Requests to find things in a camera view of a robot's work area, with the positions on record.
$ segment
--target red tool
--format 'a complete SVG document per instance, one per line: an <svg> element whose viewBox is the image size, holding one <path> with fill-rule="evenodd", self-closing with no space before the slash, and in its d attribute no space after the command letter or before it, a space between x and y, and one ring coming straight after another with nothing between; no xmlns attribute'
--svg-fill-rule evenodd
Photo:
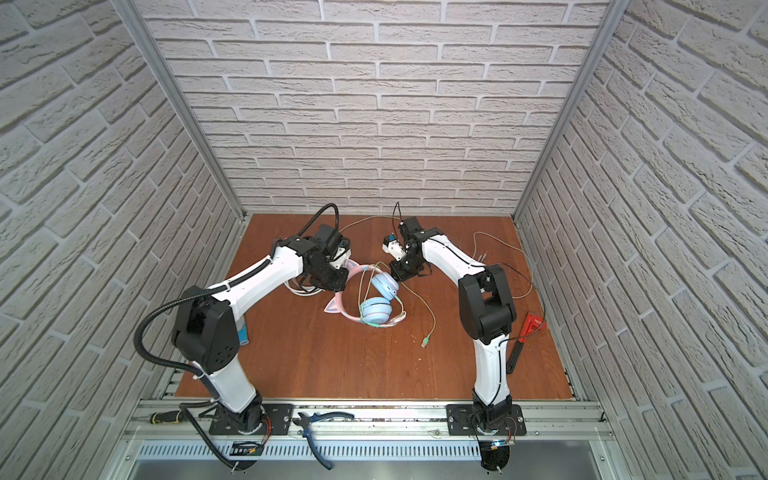
<svg viewBox="0 0 768 480"><path fill-rule="evenodd" d="M523 351L523 345L525 344L525 339L528 335L531 335L536 330L544 329L546 326L547 323L538 315L529 313L528 316L525 317L523 330L520 331L520 335L518 336L517 341L515 341L515 347L512 348L512 354L509 356L509 360L507 360L507 375L515 371L515 365L518 362L518 358L520 358L520 352Z"/></svg>

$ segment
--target metal vent grille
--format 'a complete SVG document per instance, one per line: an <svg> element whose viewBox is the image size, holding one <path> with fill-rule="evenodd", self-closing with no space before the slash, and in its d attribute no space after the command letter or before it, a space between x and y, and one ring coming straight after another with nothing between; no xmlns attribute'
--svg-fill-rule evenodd
<svg viewBox="0 0 768 480"><path fill-rule="evenodd" d="M229 456L234 440L214 441L233 460L314 460L304 439L274 439L259 457ZM329 460L477 461L474 440L318 440L320 453ZM202 440L144 440L137 460L213 459Z"/></svg>

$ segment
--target robotic arm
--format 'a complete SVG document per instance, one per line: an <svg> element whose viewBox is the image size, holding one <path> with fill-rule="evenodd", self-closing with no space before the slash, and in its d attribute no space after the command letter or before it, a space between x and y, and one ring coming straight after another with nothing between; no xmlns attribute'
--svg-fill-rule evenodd
<svg viewBox="0 0 768 480"><path fill-rule="evenodd" d="M458 312L464 331L474 340L477 376L473 399L478 428L493 432L511 411L505 371L506 348L517 318L507 277L498 265L475 262L437 228L424 229L416 217L399 225L404 239L384 239L382 249L395 258L392 276L405 281L418 276L425 263L434 265L458 287Z"/></svg>
<svg viewBox="0 0 768 480"><path fill-rule="evenodd" d="M350 255L349 239L337 229L321 225L314 237L276 240L268 257L208 287L225 286L225 290L179 306L171 341L203 373L195 378L218 399L220 409L241 432L256 430L263 414L261 396L237 359L237 331L243 315L280 284L302 274L320 289L344 290L349 271L342 265ZM203 291L192 286L184 297Z"/></svg>

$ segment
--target blue ear cup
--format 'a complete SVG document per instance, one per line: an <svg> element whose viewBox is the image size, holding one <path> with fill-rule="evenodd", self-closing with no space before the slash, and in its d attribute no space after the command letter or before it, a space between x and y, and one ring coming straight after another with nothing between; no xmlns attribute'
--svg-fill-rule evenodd
<svg viewBox="0 0 768 480"><path fill-rule="evenodd" d="M392 305L389 300L381 296L374 296L360 304L360 317L364 323L381 325L389 320L392 314Z"/></svg>
<svg viewBox="0 0 768 480"><path fill-rule="evenodd" d="M398 285L395 279L388 273L379 273L378 275L375 275L373 280L371 280L371 285L373 285L387 300L395 298L397 296L397 290L400 288L400 285Z"/></svg>

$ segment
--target screwdriver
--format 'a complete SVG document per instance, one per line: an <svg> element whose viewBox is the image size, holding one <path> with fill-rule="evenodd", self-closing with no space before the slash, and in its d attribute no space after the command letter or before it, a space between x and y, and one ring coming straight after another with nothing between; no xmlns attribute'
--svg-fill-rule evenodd
<svg viewBox="0 0 768 480"><path fill-rule="evenodd" d="M160 425L161 423L182 423L185 418L180 410L172 410L170 412L155 412L152 415L139 417L136 420L148 420L152 425Z"/></svg>

